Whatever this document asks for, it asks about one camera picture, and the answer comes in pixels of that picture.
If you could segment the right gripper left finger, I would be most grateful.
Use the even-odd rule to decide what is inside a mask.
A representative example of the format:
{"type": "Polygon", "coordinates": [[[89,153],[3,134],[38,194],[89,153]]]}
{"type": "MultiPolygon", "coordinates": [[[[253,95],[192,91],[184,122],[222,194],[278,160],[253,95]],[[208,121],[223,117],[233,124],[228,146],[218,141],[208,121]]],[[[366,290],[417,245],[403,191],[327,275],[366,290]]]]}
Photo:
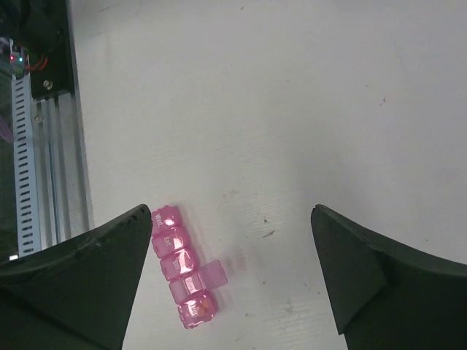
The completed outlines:
{"type": "Polygon", "coordinates": [[[1,264],[2,349],[121,349],[152,231],[147,205],[1,264]]]}

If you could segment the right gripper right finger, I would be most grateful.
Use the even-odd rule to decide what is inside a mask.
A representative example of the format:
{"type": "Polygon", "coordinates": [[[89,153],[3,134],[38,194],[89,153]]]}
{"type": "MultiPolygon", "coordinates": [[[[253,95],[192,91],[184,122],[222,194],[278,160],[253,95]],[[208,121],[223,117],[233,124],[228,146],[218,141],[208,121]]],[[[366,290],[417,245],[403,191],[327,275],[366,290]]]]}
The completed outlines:
{"type": "Polygon", "coordinates": [[[465,349],[466,266],[421,252],[319,204],[314,244],[348,349],[465,349]]]}

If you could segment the pink weekly pill organizer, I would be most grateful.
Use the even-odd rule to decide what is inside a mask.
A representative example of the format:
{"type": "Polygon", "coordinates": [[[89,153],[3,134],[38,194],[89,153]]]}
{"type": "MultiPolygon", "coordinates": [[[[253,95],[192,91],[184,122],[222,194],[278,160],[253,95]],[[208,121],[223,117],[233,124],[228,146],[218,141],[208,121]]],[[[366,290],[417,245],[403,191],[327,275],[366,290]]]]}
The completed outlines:
{"type": "Polygon", "coordinates": [[[176,206],[151,213],[151,244],[162,274],[186,329],[210,322],[218,311],[212,291],[228,283],[219,260],[201,265],[191,237],[176,206]]]}

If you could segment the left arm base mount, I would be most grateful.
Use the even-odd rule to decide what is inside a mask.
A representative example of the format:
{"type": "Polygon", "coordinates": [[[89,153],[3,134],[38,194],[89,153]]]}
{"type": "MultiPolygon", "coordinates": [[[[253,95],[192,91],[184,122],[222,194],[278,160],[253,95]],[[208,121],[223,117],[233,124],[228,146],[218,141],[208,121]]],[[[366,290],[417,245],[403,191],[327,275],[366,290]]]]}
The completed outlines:
{"type": "Polygon", "coordinates": [[[32,98],[75,91],[68,1],[1,2],[1,73],[28,77],[32,98]]]}

